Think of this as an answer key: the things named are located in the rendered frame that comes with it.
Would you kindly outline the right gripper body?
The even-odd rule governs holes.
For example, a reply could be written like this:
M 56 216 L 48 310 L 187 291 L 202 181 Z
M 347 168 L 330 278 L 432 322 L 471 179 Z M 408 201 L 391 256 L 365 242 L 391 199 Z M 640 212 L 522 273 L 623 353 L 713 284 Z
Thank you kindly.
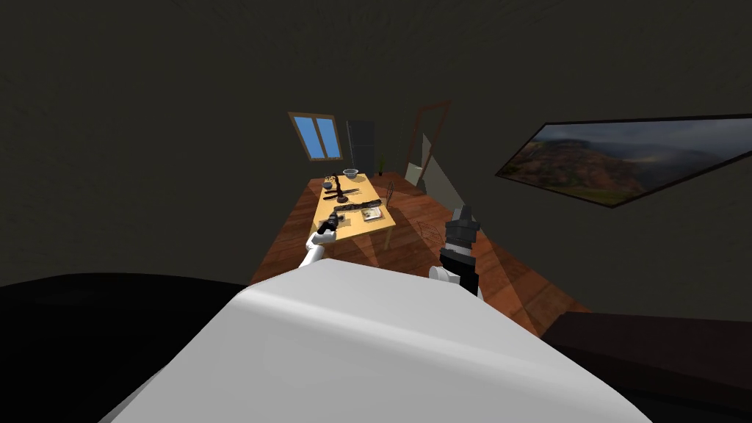
M 480 224 L 472 216 L 472 208 L 462 205 L 452 213 L 452 218 L 445 223 L 446 236 L 475 236 L 480 231 Z

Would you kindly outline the yellow wooden table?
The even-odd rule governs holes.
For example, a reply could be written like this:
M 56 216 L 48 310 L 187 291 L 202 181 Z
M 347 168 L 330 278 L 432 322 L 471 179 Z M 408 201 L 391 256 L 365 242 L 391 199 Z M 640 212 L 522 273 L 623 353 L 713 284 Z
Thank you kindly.
M 344 174 L 327 177 L 325 182 L 328 185 L 319 195 L 310 232 L 317 232 L 319 226 L 336 213 L 337 241 L 383 232 L 383 248 L 387 249 L 396 221 L 370 179 L 347 170 Z

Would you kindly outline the dark grey refrigerator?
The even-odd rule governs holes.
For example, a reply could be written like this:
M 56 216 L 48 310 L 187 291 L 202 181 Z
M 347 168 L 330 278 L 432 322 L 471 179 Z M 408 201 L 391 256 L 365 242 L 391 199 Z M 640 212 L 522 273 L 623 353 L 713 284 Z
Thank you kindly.
M 370 178 L 375 174 L 375 122 L 348 120 L 352 167 Z

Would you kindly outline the brown framed door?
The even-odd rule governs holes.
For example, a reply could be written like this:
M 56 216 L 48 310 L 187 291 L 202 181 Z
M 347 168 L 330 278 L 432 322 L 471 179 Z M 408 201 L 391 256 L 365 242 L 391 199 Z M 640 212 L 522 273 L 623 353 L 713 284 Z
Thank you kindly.
M 434 104 L 422 105 L 417 109 L 408 139 L 404 165 L 405 180 L 417 187 L 424 180 L 424 176 L 431 163 L 434 144 L 442 132 L 451 104 L 451 100 L 445 100 Z M 427 114 L 438 115 L 438 121 L 431 135 L 426 132 L 428 125 L 422 123 Z

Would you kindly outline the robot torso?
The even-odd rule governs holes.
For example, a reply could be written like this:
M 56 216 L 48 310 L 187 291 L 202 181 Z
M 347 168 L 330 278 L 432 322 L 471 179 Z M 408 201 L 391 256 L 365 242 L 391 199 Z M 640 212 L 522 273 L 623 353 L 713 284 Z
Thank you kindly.
M 112 423 L 651 423 L 462 286 L 323 259 L 249 286 Z

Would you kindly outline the blue window with wooden frame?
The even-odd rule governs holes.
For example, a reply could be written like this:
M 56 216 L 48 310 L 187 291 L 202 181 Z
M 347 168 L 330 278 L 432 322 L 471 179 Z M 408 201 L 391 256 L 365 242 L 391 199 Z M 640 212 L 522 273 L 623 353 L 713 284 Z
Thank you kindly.
M 288 112 L 288 116 L 309 161 L 344 159 L 333 115 Z

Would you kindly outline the landscape picture in dark frame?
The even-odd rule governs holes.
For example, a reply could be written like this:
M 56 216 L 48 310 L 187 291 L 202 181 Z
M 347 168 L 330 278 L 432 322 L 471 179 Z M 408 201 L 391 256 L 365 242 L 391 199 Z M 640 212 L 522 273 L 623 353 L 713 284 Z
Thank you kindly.
M 544 123 L 496 176 L 614 209 L 752 156 L 752 113 Z

